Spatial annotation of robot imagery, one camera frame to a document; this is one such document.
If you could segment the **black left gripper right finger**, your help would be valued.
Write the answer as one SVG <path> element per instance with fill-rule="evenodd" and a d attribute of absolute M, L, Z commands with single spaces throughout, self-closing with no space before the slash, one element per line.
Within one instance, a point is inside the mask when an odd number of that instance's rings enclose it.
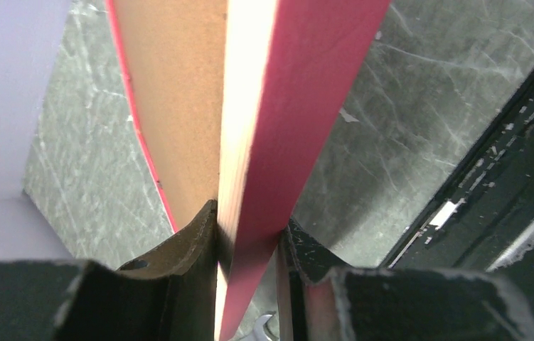
<path fill-rule="evenodd" d="M 277 246 L 283 340 L 534 340 L 508 279 L 456 269 L 351 266 L 290 220 Z"/>

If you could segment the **red wooden picture frame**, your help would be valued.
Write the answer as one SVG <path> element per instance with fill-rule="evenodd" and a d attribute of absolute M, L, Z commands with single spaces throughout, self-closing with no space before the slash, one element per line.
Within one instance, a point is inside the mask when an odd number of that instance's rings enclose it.
<path fill-rule="evenodd" d="M 225 2 L 212 340 L 235 334 L 390 5 Z"/>

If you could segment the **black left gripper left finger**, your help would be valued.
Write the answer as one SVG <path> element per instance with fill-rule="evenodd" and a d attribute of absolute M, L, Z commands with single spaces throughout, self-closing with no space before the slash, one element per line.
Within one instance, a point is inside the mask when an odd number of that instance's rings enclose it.
<path fill-rule="evenodd" d="M 212 340 L 217 203 L 116 270 L 0 261 L 0 340 Z"/>

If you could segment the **brown cardboard backing board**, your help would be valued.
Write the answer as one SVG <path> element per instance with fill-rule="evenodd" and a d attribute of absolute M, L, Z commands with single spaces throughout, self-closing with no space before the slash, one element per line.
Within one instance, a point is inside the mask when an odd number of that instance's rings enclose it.
<path fill-rule="evenodd" d="M 174 230 L 218 193 L 227 4 L 108 1 L 137 136 Z"/>

